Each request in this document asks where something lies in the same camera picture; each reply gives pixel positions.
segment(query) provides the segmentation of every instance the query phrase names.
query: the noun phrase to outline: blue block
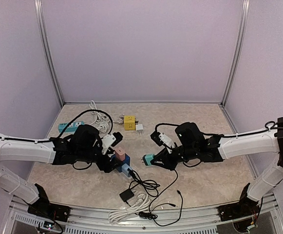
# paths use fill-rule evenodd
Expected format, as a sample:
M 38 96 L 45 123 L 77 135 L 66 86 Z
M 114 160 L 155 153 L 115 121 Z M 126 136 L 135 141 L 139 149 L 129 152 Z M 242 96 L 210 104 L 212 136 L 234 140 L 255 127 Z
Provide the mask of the blue block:
M 122 164 L 121 164 L 119 167 L 116 168 L 118 172 L 122 172 L 122 166 L 123 166 L 125 163 L 126 163 L 128 166 L 131 165 L 131 158 L 130 158 L 127 154 L 125 154 L 125 160 L 122 161 Z

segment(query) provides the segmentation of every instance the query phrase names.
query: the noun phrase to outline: coiled white cable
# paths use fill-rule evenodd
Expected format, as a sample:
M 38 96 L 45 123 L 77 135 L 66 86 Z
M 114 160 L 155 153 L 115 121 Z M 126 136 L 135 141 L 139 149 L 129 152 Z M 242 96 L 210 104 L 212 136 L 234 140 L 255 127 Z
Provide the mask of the coiled white cable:
M 118 120 L 114 120 L 113 123 L 124 124 L 124 115 L 121 114 Z
M 137 195 L 137 201 L 135 204 L 130 206 L 129 208 L 125 208 L 123 210 L 115 210 L 109 212 L 108 220 L 111 223 L 118 223 L 120 220 L 125 217 L 132 215 L 134 213 L 138 213 L 141 211 L 147 211 L 151 200 L 149 199 L 149 195 L 145 193 L 139 193 Z
M 89 107 L 92 110 L 97 110 L 96 103 L 93 100 L 91 100 Z M 110 127 L 109 118 L 106 115 L 99 113 L 99 112 L 96 112 L 96 111 L 93 111 L 92 115 L 94 116 L 94 121 L 90 125 L 98 124 L 98 126 L 95 127 L 95 128 L 98 129 L 102 133 L 106 133 L 108 131 L 109 127 Z

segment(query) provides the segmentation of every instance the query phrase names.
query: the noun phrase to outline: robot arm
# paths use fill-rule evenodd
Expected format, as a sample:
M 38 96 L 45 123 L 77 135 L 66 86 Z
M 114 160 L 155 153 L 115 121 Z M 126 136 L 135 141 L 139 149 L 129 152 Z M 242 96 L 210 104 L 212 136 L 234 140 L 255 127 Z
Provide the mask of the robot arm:
M 264 129 L 257 131 L 228 136 L 212 135 L 208 139 L 204 138 L 195 123 L 183 123 L 175 132 L 181 146 L 162 140 L 165 137 L 163 133 L 152 133 L 151 138 L 165 148 L 156 155 L 145 155 L 143 160 L 146 165 L 174 170 L 179 162 L 185 163 L 196 158 L 201 162 L 222 162 L 247 154 L 279 153 L 278 158 L 256 180 L 244 187 L 239 202 L 219 207 L 222 221 L 257 212 L 258 201 L 283 180 L 283 118 L 279 118 L 273 126 L 268 127 L 266 124 Z
M 23 139 L 0 134 L 0 162 L 6 160 L 33 161 L 52 165 L 74 164 L 77 161 L 96 163 L 101 171 L 111 172 L 121 162 L 110 158 L 111 146 L 122 140 L 120 133 L 99 137 L 90 125 L 80 125 L 73 135 L 65 138 Z M 28 212 L 66 221 L 70 208 L 49 202 L 45 190 L 31 184 L 0 163 L 0 188 L 29 204 Z

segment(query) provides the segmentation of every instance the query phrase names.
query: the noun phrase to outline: yellow power adapter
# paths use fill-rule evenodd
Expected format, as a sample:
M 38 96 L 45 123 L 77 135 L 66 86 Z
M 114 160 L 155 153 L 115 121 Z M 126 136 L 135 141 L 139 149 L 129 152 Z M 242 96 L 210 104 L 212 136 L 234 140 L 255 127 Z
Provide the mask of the yellow power adapter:
M 124 129 L 135 130 L 135 116 L 124 116 Z

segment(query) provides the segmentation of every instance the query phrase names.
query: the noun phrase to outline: power strip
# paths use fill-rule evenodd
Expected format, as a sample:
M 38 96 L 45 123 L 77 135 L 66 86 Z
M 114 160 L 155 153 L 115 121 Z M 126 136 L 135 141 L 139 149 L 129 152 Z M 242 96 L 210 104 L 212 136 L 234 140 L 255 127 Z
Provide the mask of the power strip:
M 65 126 L 67 126 L 68 123 L 60 123 L 58 125 L 58 130 L 59 132 L 61 133 L 62 130 L 65 128 Z M 77 127 L 79 125 L 84 125 L 84 122 L 83 121 L 79 121 L 79 122 L 73 122 L 70 124 L 70 126 L 65 130 L 65 133 L 72 133 L 72 132 L 75 132 Z

